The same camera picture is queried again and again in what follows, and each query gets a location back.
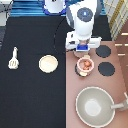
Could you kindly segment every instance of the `wall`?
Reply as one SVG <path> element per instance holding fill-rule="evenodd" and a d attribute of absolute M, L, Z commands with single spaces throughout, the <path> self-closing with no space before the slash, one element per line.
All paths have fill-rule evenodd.
<path fill-rule="evenodd" d="M 116 40 L 128 19 L 128 0 L 104 0 L 113 40 Z"/>

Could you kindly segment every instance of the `white bowl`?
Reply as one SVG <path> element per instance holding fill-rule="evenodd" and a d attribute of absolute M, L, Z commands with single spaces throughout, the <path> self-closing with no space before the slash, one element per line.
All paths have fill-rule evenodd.
<path fill-rule="evenodd" d="M 99 87 L 87 87 L 76 98 L 76 111 L 80 119 L 95 128 L 107 126 L 115 116 L 112 97 Z"/>

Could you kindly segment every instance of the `table surface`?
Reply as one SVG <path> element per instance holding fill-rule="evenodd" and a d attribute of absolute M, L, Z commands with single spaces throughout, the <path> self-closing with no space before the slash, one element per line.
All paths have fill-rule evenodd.
<path fill-rule="evenodd" d="M 92 73 L 85 78 L 79 77 L 74 71 L 78 58 L 74 56 L 73 52 L 66 53 L 66 128 L 90 128 L 79 119 L 75 110 L 75 100 L 78 93 L 88 86 L 97 86 L 106 90 L 115 103 L 120 103 L 125 99 L 126 88 L 115 43 L 102 41 L 101 44 L 109 46 L 112 53 L 107 58 L 101 58 L 96 55 L 95 49 L 91 49 L 90 56 L 95 66 Z M 114 75 L 102 76 L 98 71 L 98 65 L 101 62 L 111 62 L 115 67 Z M 127 117 L 128 111 L 116 111 L 113 121 L 105 128 L 127 128 Z"/>

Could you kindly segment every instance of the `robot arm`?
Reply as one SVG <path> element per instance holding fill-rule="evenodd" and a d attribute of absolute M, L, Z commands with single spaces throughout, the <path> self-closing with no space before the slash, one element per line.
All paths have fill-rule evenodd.
<path fill-rule="evenodd" d="M 88 47 L 99 47 L 101 37 L 91 38 L 91 36 L 94 18 L 99 16 L 101 9 L 100 0 L 84 0 L 67 8 L 67 23 L 75 31 L 67 33 L 66 49 L 74 49 L 80 43 L 80 40 L 84 41 L 88 39 L 90 39 Z"/>

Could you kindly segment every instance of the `cable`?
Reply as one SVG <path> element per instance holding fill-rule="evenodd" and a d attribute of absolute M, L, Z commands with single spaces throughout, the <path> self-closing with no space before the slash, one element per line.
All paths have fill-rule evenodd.
<path fill-rule="evenodd" d="M 58 24 L 58 26 L 57 26 L 57 28 L 56 28 L 56 31 L 55 31 L 55 33 L 54 33 L 54 45 L 53 45 L 53 47 L 54 47 L 56 53 L 58 53 L 58 54 L 66 54 L 66 52 L 72 51 L 72 50 L 68 50 L 68 51 L 66 51 L 66 52 L 60 53 L 60 52 L 57 51 L 56 46 L 55 46 L 55 43 L 56 43 L 56 33 L 57 33 L 57 31 L 58 31 L 58 29 L 59 29 L 61 23 L 62 23 L 65 19 L 66 19 L 66 17 L 64 17 L 64 18 L 60 21 L 60 23 Z"/>
<path fill-rule="evenodd" d="M 8 11 L 10 11 L 11 9 L 9 9 L 10 5 L 12 4 L 12 2 L 14 2 L 14 0 L 12 0 L 9 5 L 8 5 L 8 8 L 6 10 L 6 19 L 8 18 L 7 15 L 8 15 Z"/>

